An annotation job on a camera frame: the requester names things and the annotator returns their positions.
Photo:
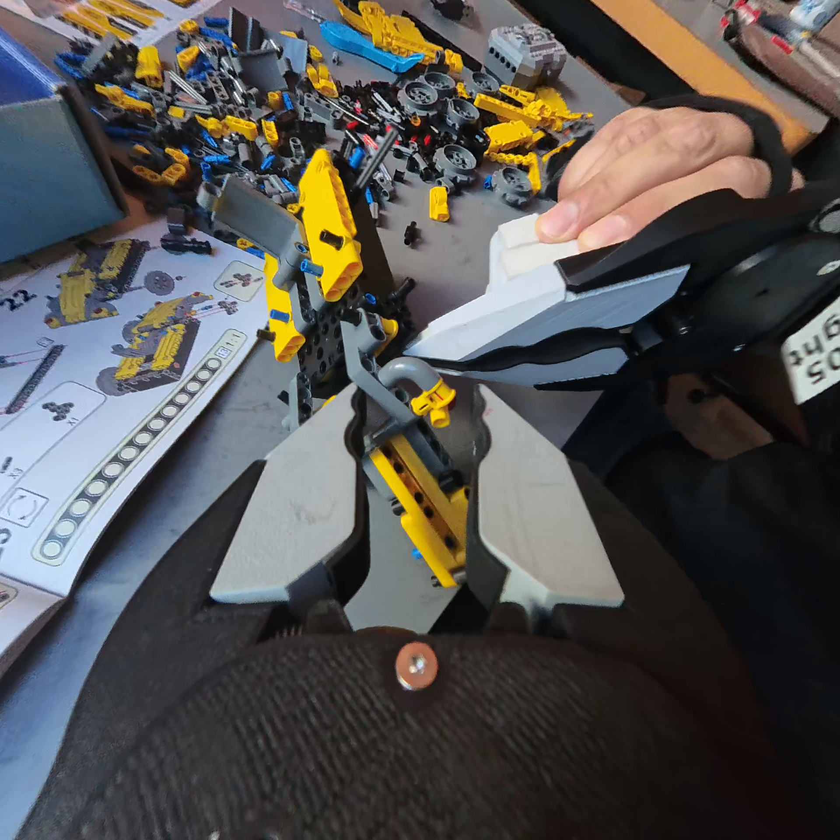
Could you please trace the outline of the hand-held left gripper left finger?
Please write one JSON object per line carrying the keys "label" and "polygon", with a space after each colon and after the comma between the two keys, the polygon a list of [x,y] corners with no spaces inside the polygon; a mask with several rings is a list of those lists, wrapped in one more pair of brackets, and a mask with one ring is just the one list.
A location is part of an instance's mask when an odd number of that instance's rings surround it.
{"label": "hand-held left gripper left finger", "polygon": [[365,397],[349,385],[267,457],[209,595],[223,604],[347,605],[371,567]]}

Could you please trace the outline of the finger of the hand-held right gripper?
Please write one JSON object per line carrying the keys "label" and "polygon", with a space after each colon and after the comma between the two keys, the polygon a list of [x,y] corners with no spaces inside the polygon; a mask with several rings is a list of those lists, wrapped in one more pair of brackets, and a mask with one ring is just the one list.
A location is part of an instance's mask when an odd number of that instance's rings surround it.
{"label": "finger of the hand-held right gripper", "polygon": [[560,267],[577,242],[539,240],[537,215],[501,224],[490,239],[484,294],[429,323],[405,356],[437,368],[623,368],[623,329],[678,291],[689,266],[579,290]]}
{"label": "finger of the hand-held right gripper", "polygon": [[582,356],[549,364],[520,363],[502,371],[463,371],[460,377],[510,385],[534,387],[555,383],[582,382],[614,375],[627,362],[625,350],[617,347],[594,350]]}

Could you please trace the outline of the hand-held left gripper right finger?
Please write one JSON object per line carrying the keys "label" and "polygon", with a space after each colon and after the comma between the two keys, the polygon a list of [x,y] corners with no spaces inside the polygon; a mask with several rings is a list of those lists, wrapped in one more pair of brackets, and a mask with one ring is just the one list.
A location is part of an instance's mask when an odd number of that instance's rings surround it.
{"label": "hand-held left gripper right finger", "polygon": [[617,608],[623,588],[569,460],[486,385],[473,391],[475,433],[466,582],[490,610]]}

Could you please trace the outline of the yellow black toy brick model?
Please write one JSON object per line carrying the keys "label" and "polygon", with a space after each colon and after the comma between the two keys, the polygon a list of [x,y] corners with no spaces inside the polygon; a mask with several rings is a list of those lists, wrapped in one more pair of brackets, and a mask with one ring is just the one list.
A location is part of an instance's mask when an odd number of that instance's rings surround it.
{"label": "yellow black toy brick model", "polygon": [[286,389],[284,440],[356,385],[366,406],[365,481],[391,505],[433,583],[450,588],[466,580],[469,487],[435,430],[449,424],[456,391],[427,362],[394,356],[409,334],[402,311],[414,281],[375,298],[358,284],[364,264],[350,199],[361,198],[385,153],[356,173],[317,150],[296,212],[230,175],[213,218],[266,254],[268,324],[259,336],[279,362],[300,363]]}

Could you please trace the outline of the grey desk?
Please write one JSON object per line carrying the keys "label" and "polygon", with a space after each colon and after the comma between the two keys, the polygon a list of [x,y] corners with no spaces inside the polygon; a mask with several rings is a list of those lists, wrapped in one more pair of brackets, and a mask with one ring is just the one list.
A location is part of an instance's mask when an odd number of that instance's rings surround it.
{"label": "grey desk", "polygon": [[[489,30],[517,24],[526,13],[510,2],[475,2],[466,26],[447,21],[429,2],[379,2],[406,8],[457,46],[479,58]],[[569,104],[592,110],[595,123],[625,109],[625,102],[580,61],[563,70]],[[406,186],[384,213],[383,245],[397,278],[412,277],[411,312],[422,328],[478,295],[487,284],[487,250],[512,208],[480,186],[456,204],[449,223],[427,220],[427,191]],[[403,245],[415,219],[424,239]],[[56,759],[88,672],[113,625],[169,548],[258,458],[286,436],[277,394],[281,366],[265,347],[252,350],[233,379],[143,479],[86,563],[72,600],[40,630],[2,678],[2,838],[15,838]],[[553,444],[562,446],[597,394],[535,392],[511,385],[493,389]],[[431,628],[452,590],[433,587],[387,504],[371,492],[371,577],[350,603],[353,627]]]}

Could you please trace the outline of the cluster of grey toy wheels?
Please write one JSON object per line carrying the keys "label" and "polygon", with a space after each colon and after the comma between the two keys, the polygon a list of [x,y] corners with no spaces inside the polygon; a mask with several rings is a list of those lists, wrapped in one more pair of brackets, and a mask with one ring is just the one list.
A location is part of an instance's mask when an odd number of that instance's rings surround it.
{"label": "cluster of grey toy wheels", "polygon": [[396,90],[400,139],[393,154],[430,186],[459,193],[476,182],[490,152],[489,124],[467,86],[441,69],[409,77]]}

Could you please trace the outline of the person's dark clothing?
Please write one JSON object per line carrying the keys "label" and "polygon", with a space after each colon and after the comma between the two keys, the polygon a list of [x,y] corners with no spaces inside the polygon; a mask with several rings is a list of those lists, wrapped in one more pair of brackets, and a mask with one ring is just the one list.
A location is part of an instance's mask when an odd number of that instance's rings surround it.
{"label": "person's dark clothing", "polygon": [[695,447],[651,385],[604,392],[563,451],[687,573],[751,675],[765,727],[820,838],[839,827],[838,455]]}

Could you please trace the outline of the open instruction booklet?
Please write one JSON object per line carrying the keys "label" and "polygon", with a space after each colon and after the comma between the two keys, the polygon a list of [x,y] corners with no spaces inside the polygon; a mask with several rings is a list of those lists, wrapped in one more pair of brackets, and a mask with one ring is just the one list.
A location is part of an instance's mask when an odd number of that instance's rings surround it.
{"label": "open instruction booklet", "polygon": [[162,222],[2,277],[1,668],[266,324],[255,246],[162,248]]}

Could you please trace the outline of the dark mat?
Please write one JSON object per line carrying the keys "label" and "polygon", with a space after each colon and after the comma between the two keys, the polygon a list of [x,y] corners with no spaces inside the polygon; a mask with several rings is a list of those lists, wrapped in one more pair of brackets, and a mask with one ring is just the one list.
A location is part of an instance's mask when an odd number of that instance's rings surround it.
{"label": "dark mat", "polygon": [[784,39],[758,26],[741,31],[739,44],[767,75],[800,98],[839,118],[838,65],[814,59]]}

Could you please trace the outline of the table with orange edge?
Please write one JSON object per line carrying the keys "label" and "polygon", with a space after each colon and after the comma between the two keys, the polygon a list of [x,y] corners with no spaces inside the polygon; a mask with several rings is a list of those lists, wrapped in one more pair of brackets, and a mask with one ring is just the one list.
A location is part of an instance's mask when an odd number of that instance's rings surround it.
{"label": "table with orange edge", "polygon": [[710,45],[651,1],[594,1],[594,5],[696,92],[747,103],[769,114],[789,152],[802,151],[826,128],[823,111],[744,67],[720,41]]}

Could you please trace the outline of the grey toy motor block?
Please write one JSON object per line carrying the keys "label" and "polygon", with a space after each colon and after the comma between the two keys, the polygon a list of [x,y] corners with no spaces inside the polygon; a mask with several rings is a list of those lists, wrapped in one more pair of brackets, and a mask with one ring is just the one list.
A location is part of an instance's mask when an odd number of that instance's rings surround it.
{"label": "grey toy motor block", "polygon": [[493,28],[483,67],[501,85],[534,91],[556,82],[568,57],[549,29],[527,23]]}

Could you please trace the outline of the blue toy brick separator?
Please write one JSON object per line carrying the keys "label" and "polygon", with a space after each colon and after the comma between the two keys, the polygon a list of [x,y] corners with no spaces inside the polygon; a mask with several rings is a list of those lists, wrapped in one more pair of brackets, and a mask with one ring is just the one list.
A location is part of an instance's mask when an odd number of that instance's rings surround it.
{"label": "blue toy brick separator", "polygon": [[378,67],[402,75],[422,63],[422,53],[399,56],[374,44],[346,24],[325,20],[319,25],[322,37],[338,51],[369,60]]}

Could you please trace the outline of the pile of loose toy pieces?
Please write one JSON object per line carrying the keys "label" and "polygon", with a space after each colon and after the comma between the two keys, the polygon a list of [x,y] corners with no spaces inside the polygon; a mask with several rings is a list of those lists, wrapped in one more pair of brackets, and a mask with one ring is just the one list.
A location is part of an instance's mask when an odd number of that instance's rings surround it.
{"label": "pile of loose toy pieces", "polygon": [[[369,60],[332,48],[326,59],[303,29],[266,28],[230,7],[224,16],[183,21],[174,32],[174,59],[164,62],[155,43],[143,47],[113,36],[79,38],[55,55],[57,69],[75,81],[93,116],[112,140],[132,144],[131,177],[161,194],[150,211],[171,210],[163,246],[172,253],[198,250],[186,239],[176,211],[214,215],[228,176],[285,207],[298,210],[299,182],[327,131],[343,131],[335,157],[362,172],[386,153],[361,189],[375,222],[383,202],[408,172],[394,154],[401,117],[396,90],[409,77],[438,68],[463,82],[489,124],[497,168],[484,189],[512,207],[548,196],[571,157],[592,137],[590,112],[570,109],[557,82],[534,91],[501,85],[478,62],[408,11],[392,14],[377,2],[332,2],[324,17],[301,2],[283,6],[319,25],[351,26],[374,46],[422,63],[396,75]],[[428,215],[449,220],[449,192],[429,186]]]}

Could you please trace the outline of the blue cardboard box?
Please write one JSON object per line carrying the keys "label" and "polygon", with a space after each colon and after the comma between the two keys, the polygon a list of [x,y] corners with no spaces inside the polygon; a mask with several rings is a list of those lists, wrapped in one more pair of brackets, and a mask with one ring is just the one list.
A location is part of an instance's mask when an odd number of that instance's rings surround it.
{"label": "blue cardboard box", "polygon": [[1,261],[130,212],[104,134],[75,86],[1,33]]}

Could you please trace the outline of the yellow printed leaflet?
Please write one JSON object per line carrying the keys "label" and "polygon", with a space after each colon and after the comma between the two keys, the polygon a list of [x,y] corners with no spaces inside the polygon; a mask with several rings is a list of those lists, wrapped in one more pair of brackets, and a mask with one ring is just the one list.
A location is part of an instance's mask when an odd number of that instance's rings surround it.
{"label": "yellow printed leaflet", "polygon": [[138,47],[151,45],[202,12],[189,1],[2,1],[2,8],[72,39],[91,43],[113,36]]}

